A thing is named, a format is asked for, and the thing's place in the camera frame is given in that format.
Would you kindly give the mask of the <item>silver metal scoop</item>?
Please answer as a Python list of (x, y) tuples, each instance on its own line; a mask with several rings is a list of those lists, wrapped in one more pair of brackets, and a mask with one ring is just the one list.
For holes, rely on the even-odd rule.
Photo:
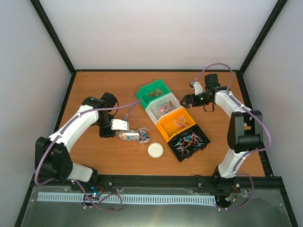
[(139, 133), (134, 130), (118, 131), (117, 135), (118, 135), (119, 139), (121, 139), (121, 140), (138, 141), (140, 139)]

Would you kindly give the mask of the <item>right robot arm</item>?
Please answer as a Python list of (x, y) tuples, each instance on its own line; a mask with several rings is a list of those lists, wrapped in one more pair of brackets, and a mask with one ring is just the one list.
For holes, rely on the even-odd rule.
[(262, 113), (243, 105), (228, 86), (221, 86), (217, 74), (205, 76), (205, 87), (198, 81), (190, 83), (193, 94), (185, 95), (180, 104), (185, 108), (213, 104), (221, 107), (230, 118), (227, 132), (228, 151), (215, 168), (212, 187), (227, 192), (235, 184), (238, 170), (251, 151), (263, 141)]

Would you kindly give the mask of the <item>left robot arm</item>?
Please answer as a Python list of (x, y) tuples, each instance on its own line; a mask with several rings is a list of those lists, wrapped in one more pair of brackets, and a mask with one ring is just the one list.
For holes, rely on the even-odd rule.
[(77, 113), (57, 132), (47, 138), (38, 138), (35, 144), (35, 184), (42, 186), (52, 180), (71, 180), (81, 181), (87, 190), (96, 189), (97, 170), (72, 162), (69, 152), (85, 130), (92, 125), (99, 127), (101, 138), (114, 137), (114, 116), (110, 112), (118, 106), (117, 98), (111, 93), (105, 92), (101, 98), (89, 96), (81, 103)]

